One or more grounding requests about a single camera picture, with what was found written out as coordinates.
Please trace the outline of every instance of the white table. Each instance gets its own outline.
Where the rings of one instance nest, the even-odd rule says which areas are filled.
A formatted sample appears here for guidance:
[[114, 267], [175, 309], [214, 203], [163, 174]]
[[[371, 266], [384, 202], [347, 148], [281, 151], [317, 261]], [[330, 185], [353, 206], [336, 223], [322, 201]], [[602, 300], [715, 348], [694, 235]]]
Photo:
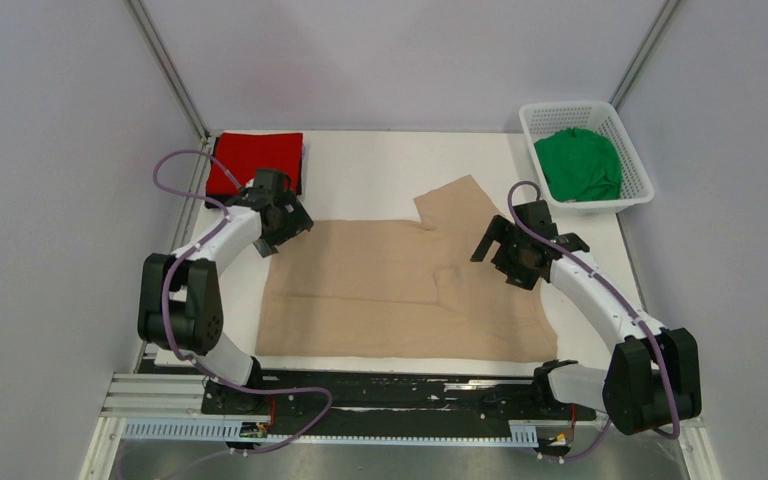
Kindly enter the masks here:
[[[499, 210], [508, 215], [506, 200], [510, 186], [518, 180], [535, 179], [522, 134], [310, 131], [304, 132], [304, 142], [307, 158], [302, 173], [302, 202], [314, 221], [419, 220], [414, 197], [464, 175], [472, 175]], [[514, 200], [519, 203], [533, 198], [533, 192], [523, 187]], [[200, 208], [195, 235], [200, 235], [216, 216], [215, 211]], [[554, 215], [554, 219], [561, 233], [579, 234], [620, 290], [632, 303], [640, 303], [616, 215]], [[260, 258], [254, 248], [247, 248], [219, 279], [224, 331], [249, 353], [254, 353], [268, 271], [269, 259]], [[504, 281], [499, 274], [499, 284]], [[610, 351], [578, 309], [551, 285], [543, 285], [541, 299], [546, 317], [558, 334], [558, 358], [607, 368]], [[531, 375], [538, 366], [460, 359], [258, 359], [264, 368], [473, 375]], [[181, 363], [165, 350], [158, 353], [155, 362]]]

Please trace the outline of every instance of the laundry basket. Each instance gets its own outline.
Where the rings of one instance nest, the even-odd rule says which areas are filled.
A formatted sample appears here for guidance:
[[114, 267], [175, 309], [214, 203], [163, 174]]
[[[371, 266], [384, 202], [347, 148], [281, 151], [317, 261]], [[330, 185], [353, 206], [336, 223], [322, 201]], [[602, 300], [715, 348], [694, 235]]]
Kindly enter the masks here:
[[[634, 150], [616, 110], [605, 102], [546, 102], [532, 103], [519, 109], [519, 119], [525, 133], [528, 155], [534, 169], [543, 197], [553, 212], [559, 214], [616, 213], [638, 203], [652, 200], [655, 192], [640, 157]], [[622, 187], [617, 200], [594, 202], [559, 202], [552, 197], [543, 168], [537, 159], [534, 142], [571, 127], [586, 128], [607, 137], [620, 157], [622, 164]]]

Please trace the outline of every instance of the white wall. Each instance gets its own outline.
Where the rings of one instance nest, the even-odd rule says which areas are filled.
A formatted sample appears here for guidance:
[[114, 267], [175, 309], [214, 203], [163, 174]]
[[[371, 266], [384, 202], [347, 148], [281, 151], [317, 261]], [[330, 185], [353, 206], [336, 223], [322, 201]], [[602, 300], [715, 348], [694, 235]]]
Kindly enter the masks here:
[[699, 341], [724, 478], [768, 478], [768, 2], [685, 2], [620, 116], [656, 186], [622, 216], [647, 305]]
[[608, 100], [663, 0], [146, 0], [214, 129], [522, 131]]
[[77, 475], [195, 145], [122, 2], [0, 1], [0, 479]]

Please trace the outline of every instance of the folded red towel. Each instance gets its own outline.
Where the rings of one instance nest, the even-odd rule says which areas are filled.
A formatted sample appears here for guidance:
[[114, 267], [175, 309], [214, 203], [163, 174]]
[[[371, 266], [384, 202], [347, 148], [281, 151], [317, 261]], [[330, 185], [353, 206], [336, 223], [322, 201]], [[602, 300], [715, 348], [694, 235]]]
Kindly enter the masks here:
[[[216, 140], [214, 156], [243, 186], [254, 178], [258, 168], [272, 168], [286, 173], [290, 177], [293, 191], [300, 195], [303, 145], [301, 133], [223, 133]], [[237, 194], [234, 184], [217, 165], [211, 166], [205, 191], [207, 196], [223, 202]]]

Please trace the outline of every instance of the beige cloth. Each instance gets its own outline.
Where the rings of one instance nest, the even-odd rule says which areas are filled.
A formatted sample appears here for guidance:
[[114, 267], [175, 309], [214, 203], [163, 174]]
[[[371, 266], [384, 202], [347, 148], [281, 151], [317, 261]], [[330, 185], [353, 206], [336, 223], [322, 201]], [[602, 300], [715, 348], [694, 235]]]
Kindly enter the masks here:
[[256, 353], [554, 359], [539, 289], [469, 262], [499, 214], [475, 180], [414, 202], [420, 222], [317, 221], [284, 244], [269, 268]]

